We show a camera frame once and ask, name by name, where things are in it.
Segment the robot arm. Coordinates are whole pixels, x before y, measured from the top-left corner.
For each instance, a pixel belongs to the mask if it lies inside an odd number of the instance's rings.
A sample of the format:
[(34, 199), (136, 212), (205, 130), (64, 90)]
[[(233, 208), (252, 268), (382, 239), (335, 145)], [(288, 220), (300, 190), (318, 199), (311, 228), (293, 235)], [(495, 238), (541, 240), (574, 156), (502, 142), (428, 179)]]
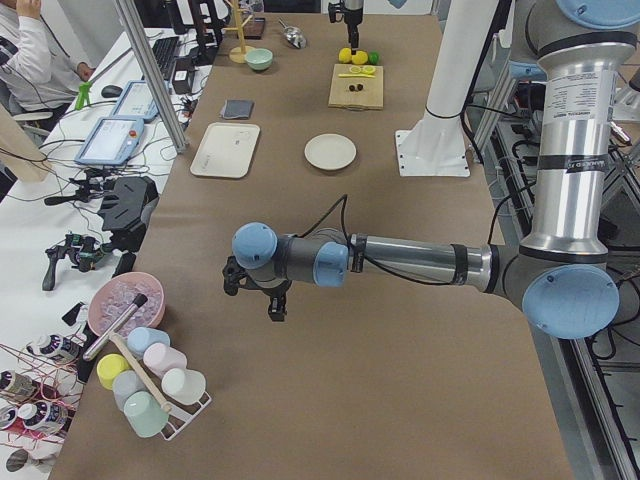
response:
[(363, 21), (363, 0), (339, 0), (330, 1), (327, 6), (328, 17), (331, 23), (342, 21), (347, 28), (348, 43), (351, 53), (355, 54), (359, 47), (358, 27)]
[(315, 224), (279, 235), (254, 222), (232, 240), (224, 289), (259, 290), (270, 317), (286, 315), (295, 281), (339, 287), (365, 264), (422, 285), (471, 285), (509, 300), (529, 323), (559, 339), (588, 338), (616, 325), (621, 278), (606, 267), (598, 236), (618, 67), (636, 46), (635, 1), (523, 1), (512, 50), (546, 75), (530, 232), (517, 247), (351, 235)]

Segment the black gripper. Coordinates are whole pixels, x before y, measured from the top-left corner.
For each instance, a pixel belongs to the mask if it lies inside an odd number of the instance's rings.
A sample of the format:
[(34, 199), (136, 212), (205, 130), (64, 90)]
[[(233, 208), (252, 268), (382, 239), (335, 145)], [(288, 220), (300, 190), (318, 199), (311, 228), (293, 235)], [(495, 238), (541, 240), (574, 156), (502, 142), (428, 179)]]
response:
[(229, 296), (235, 296), (243, 290), (259, 291), (266, 295), (270, 302), (268, 315), (271, 321), (286, 319), (286, 293), (292, 285), (289, 280), (277, 281), (275, 286), (259, 285), (242, 267), (235, 256), (229, 256), (222, 269), (223, 290)]
[(358, 26), (363, 21), (363, 0), (334, 0), (327, 5), (329, 21), (336, 23), (343, 21), (348, 27), (348, 41), (351, 53), (355, 54), (359, 47)]

